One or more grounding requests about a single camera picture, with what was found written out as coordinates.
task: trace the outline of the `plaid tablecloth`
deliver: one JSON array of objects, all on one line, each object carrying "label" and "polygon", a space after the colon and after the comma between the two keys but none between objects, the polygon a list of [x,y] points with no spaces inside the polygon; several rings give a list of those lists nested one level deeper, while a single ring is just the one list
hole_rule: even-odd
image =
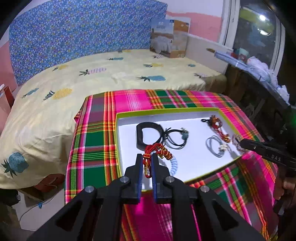
[{"label": "plaid tablecloth", "polygon": [[[242,110],[227,96],[210,92],[126,90],[88,96],[76,116],[66,174],[65,202],[84,187],[102,187],[118,177],[116,113],[181,107],[218,107],[243,138],[262,140]],[[234,164],[191,186],[208,185],[268,239],[277,225],[272,197],[277,168],[249,152]],[[172,240],[170,205],[155,205],[145,194],[139,205],[125,205],[121,240]]]}]

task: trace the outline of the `screw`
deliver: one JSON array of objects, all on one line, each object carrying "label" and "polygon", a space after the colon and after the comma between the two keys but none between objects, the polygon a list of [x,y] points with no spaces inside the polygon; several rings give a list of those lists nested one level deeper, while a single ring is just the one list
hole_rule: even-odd
[{"label": "screw", "polygon": [[167,176],[167,177],[165,178],[165,180],[166,180],[168,183],[172,183],[175,179],[174,179],[174,177],[172,177],[172,176]]},{"label": "screw", "polygon": [[208,186],[206,186],[206,185],[203,185],[203,186],[200,187],[200,190],[202,192],[208,192],[210,190],[210,188]]},{"label": "screw", "polygon": [[87,187],[85,187],[85,189],[84,189],[86,192],[89,192],[89,193],[91,193],[91,192],[93,192],[94,191],[94,187],[93,186],[87,186]]},{"label": "screw", "polygon": [[120,178],[120,181],[121,181],[122,183],[127,183],[127,182],[129,181],[129,178],[126,177],[126,176],[123,176],[123,177]]}]

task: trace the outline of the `box with bed picture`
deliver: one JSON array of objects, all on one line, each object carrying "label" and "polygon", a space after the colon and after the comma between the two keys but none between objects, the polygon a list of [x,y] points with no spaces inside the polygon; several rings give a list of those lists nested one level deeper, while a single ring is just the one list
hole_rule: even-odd
[{"label": "box with bed picture", "polygon": [[185,57],[188,30],[189,23],[152,19],[150,50],[169,58]]}]

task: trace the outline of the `tray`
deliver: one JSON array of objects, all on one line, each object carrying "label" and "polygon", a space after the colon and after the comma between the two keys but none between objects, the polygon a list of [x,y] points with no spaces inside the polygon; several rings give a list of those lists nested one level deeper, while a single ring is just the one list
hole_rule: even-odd
[{"label": "tray", "polygon": [[[208,119],[211,115],[221,119],[223,133],[228,133],[230,137],[234,133],[238,133],[231,121],[219,108],[176,108],[117,113],[116,144],[120,175],[124,174],[127,167],[135,164],[138,153],[144,153],[136,147],[136,126],[146,121],[160,124],[164,130],[170,127],[172,129],[183,127],[189,131],[189,138],[183,149],[168,148],[178,161],[178,170],[174,176],[183,182],[193,181],[235,161],[241,156],[241,153],[232,143],[228,144],[232,153],[226,151],[221,158],[214,156],[206,148],[206,139],[217,134],[207,123],[201,122],[201,119]],[[183,143],[180,133],[175,132],[170,136],[176,143]],[[155,129],[143,129],[144,143],[153,144],[158,138],[159,133]],[[213,149],[216,152],[218,147],[218,142],[213,141]],[[170,161],[159,158],[159,162],[170,170]],[[142,191],[151,189],[152,178],[147,179],[143,174]]]}]

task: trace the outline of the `floral patterned headboard cover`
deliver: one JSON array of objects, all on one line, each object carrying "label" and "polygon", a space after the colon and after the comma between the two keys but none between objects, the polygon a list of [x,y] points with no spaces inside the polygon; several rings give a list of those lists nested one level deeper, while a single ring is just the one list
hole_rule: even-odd
[{"label": "floral patterned headboard cover", "polygon": [[150,21],[165,18],[166,9],[155,0],[51,0],[32,8],[9,29],[18,85],[82,56],[149,49]]}]

